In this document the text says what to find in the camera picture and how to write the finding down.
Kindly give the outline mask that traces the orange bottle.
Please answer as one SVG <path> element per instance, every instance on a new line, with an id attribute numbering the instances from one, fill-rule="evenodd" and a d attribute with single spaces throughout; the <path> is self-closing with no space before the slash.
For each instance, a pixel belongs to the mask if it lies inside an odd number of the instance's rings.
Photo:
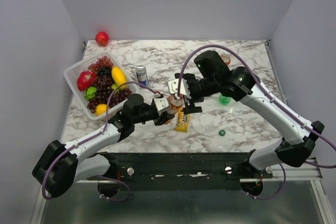
<path id="1" fill-rule="evenodd" d="M 170 95 L 168 97 L 168 100 L 170 103 L 170 108 L 167 110 L 167 113 L 170 116 L 170 118 L 164 124 L 169 124 L 174 119 L 176 113 L 180 110 L 180 108 L 184 104 L 182 98 L 177 99 L 174 95 Z"/>
<path id="2" fill-rule="evenodd" d="M 230 57 L 230 53 L 228 51 L 224 51 L 221 54 L 221 59 L 223 60 L 224 63 L 226 63 L 228 66 L 231 63 L 231 57 Z"/>

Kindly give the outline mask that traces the green plastic bottle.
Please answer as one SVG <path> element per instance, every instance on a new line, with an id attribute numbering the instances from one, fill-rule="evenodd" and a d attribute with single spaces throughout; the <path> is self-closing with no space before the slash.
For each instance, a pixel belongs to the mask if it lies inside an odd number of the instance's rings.
<path id="1" fill-rule="evenodd" d="M 220 94 L 218 97 L 218 101 L 221 105 L 228 105 L 231 102 L 231 98 Z"/>

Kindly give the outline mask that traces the green bottle cap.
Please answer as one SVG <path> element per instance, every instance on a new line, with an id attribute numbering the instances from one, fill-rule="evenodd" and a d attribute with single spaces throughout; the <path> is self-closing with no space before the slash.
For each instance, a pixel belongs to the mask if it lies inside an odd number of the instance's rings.
<path id="1" fill-rule="evenodd" d="M 220 136 L 225 136 L 226 135 L 226 131 L 225 130 L 220 130 L 219 131 L 219 135 Z"/>

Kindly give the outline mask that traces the orange bottle front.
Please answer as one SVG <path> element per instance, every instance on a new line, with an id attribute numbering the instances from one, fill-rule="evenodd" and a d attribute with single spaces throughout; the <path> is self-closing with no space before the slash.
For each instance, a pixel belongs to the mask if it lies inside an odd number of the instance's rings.
<path id="1" fill-rule="evenodd" d="M 228 66 L 231 63 L 231 57 L 230 57 L 230 53 L 228 51 L 224 51 L 221 54 L 221 59 L 223 60 L 224 63 L 226 63 Z"/>

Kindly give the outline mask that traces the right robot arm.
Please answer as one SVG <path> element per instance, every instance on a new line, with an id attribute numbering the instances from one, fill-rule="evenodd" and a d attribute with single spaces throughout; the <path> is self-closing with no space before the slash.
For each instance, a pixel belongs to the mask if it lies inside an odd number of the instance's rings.
<path id="1" fill-rule="evenodd" d="M 276 143 L 250 151 L 241 165 L 246 177 L 255 177 L 260 170 L 272 165 L 300 167 L 306 163 L 324 130 L 320 121 L 311 122 L 294 113 L 266 88 L 245 63 L 231 70 L 220 55 L 211 50 L 198 55 L 194 63 L 203 77 L 196 80 L 183 72 L 177 74 L 178 97 L 197 102 L 221 93 L 254 110 L 282 135 Z"/>

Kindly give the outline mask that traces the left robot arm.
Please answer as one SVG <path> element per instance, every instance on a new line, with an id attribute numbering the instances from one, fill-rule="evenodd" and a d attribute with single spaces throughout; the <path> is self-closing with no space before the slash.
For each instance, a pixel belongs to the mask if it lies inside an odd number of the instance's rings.
<path id="1" fill-rule="evenodd" d="M 52 141 L 35 165 L 32 175 L 42 185 L 42 195 L 50 200 L 64 194 L 73 183 L 90 177 L 112 179 L 115 164 L 98 151 L 116 144 L 134 132 L 135 125 L 153 121 L 162 125 L 171 119 L 168 98 L 160 95 L 146 104 L 140 94 L 132 94 L 123 108 L 98 130 L 68 143 Z"/>

